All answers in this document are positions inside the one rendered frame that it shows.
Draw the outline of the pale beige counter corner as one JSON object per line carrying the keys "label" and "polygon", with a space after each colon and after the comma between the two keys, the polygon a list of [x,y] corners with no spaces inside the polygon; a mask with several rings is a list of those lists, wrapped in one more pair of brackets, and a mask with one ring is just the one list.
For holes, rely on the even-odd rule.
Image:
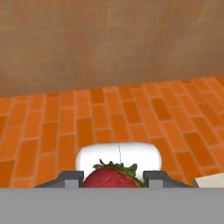
{"label": "pale beige counter corner", "polygon": [[224,172],[195,179],[199,188],[224,188]]}

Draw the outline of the red strawberry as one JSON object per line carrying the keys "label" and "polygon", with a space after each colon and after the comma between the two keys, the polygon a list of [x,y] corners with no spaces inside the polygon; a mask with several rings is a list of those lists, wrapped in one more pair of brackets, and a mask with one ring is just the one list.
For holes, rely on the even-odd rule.
{"label": "red strawberry", "polygon": [[93,166],[94,170],[86,177],[83,187],[90,188],[145,188],[144,182],[137,178],[137,164],[125,167],[123,163],[110,161]]}

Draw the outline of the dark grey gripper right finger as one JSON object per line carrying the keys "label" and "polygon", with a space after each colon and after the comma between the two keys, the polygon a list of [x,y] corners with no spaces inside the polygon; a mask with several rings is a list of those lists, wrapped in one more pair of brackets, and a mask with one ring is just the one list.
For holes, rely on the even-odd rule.
{"label": "dark grey gripper right finger", "polygon": [[148,188],[188,188],[189,185],[171,178],[165,171],[144,171],[143,180]]}

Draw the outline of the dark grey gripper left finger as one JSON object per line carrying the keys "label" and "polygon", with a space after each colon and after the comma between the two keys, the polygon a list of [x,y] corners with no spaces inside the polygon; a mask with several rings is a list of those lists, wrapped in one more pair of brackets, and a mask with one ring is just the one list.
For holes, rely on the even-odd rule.
{"label": "dark grey gripper left finger", "polygon": [[63,171],[56,179],[38,185],[38,188],[81,188],[83,171]]}

